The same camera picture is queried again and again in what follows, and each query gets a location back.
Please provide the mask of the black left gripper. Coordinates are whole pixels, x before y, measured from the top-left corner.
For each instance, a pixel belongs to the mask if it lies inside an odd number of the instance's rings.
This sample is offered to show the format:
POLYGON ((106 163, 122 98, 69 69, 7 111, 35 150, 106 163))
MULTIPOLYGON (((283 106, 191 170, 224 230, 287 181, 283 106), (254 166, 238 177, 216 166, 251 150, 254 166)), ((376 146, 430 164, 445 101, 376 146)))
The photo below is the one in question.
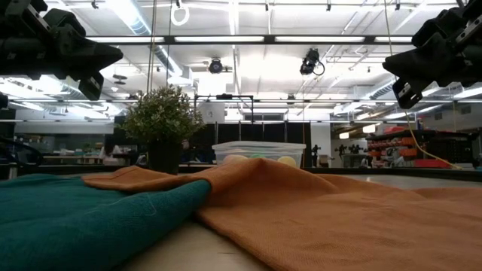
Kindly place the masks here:
POLYGON ((88 79, 121 60, 120 49, 83 38, 76 16, 45 0, 0 0, 0 76, 88 79))

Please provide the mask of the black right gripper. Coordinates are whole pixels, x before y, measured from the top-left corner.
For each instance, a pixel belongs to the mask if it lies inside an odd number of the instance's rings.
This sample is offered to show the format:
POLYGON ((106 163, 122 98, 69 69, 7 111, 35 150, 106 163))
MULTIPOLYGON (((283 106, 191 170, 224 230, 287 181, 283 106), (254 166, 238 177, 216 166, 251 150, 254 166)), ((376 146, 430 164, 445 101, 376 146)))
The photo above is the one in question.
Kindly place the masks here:
POLYGON ((409 83, 471 86, 482 81, 482 0, 443 9, 413 35, 416 49, 389 56, 383 67, 409 83))

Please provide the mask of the clear plastic tupperware container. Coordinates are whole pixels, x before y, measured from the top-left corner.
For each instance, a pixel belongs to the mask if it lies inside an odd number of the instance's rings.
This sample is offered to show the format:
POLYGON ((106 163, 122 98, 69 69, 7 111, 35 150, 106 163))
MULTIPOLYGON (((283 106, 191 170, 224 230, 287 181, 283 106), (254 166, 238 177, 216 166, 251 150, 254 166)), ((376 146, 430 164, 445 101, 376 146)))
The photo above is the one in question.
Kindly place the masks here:
POLYGON ((215 152, 215 161, 218 165, 222 165, 222 160, 229 154, 240 154, 248 157, 248 159, 252 154, 264 154, 266 155, 265 159, 275 161, 283 156, 293 157, 297 161, 297 168, 300 168, 306 145, 284 142, 235 141, 213 145, 212 149, 215 152))

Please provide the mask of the shelf with red bins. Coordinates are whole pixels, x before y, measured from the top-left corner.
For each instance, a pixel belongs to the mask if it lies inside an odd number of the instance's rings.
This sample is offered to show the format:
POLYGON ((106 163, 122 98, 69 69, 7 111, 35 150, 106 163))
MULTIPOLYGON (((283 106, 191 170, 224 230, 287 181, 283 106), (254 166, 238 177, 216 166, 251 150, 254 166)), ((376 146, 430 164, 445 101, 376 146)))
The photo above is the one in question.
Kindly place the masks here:
POLYGON ((393 127, 367 138, 368 156, 375 168, 470 169, 480 162, 476 139, 474 133, 393 127))

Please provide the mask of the artificial potted plant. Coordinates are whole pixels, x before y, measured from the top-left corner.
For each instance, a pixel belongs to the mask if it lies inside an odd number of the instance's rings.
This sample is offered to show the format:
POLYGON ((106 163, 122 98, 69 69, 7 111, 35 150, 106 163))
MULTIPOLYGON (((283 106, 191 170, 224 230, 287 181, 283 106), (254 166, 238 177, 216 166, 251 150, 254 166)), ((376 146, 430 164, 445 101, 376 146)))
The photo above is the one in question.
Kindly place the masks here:
POLYGON ((202 114, 191 106, 188 94, 173 85, 145 94, 128 108, 119 126, 128 138, 147 148, 150 169, 171 175, 178 173, 182 142, 203 127, 202 114))

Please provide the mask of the person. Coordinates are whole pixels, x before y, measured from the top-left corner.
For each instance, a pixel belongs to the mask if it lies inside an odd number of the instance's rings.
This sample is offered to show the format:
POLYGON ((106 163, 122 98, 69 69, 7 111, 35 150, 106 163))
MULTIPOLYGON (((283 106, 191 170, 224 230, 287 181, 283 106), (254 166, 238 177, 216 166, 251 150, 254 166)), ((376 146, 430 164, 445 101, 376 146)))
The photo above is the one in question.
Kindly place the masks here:
POLYGON ((106 136, 104 145, 101 147, 99 158, 106 166, 116 166, 119 164, 119 159, 114 158, 115 154, 120 154, 121 150, 118 145, 115 144, 114 139, 111 136, 106 136))

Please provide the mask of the black partition panel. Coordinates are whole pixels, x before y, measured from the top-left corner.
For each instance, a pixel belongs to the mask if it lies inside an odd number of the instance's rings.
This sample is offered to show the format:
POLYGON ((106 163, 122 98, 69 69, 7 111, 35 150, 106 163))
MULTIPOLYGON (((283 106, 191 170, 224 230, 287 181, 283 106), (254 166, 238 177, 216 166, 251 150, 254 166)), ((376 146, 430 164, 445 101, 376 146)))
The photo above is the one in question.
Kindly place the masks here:
POLYGON ((209 139, 212 149, 213 145, 235 142, 235 141, 254 141, 254 142, 284 142, 305 144, 306 149, 302 160, 309 155, 312 142, 310 139, 310 125, 308 123, 217 123, 209 124, 209 139))

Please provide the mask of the teal cloth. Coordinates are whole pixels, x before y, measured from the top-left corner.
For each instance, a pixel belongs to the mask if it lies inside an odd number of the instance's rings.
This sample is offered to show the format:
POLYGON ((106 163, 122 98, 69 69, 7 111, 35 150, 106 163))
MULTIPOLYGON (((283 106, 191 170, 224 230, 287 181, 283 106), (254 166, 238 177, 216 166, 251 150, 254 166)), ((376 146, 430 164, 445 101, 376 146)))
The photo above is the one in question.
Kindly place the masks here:
POLYGON ((179 226, 210 190, 195 181, 123 193, 44 174, 0 181, 0 271, 109 271, 179 226))

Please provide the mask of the orange cloth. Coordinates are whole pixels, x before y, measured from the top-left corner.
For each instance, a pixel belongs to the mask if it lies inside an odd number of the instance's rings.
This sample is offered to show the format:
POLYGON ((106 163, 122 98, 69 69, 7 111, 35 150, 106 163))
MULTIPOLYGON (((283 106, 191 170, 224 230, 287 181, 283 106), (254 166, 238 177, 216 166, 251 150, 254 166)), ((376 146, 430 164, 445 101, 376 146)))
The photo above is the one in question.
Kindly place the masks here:
POLYGON ((126 192, 206 181, 199 219, 278 271, 482 271, 482 188, 405 190, 247 159, 190 175, 88 175, 126 192))

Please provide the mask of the black overhead frame beam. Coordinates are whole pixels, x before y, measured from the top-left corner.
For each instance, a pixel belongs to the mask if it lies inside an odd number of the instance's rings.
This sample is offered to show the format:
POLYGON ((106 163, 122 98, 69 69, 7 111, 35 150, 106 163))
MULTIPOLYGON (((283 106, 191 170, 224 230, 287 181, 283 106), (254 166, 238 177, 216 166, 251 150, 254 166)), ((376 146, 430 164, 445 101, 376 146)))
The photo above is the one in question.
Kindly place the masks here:
POLYGON ((166 36, 87 36, 91 41, 110 45, 174 44, 311 44, 311 45, 411 45, 405 35, 166 35, 166 36))

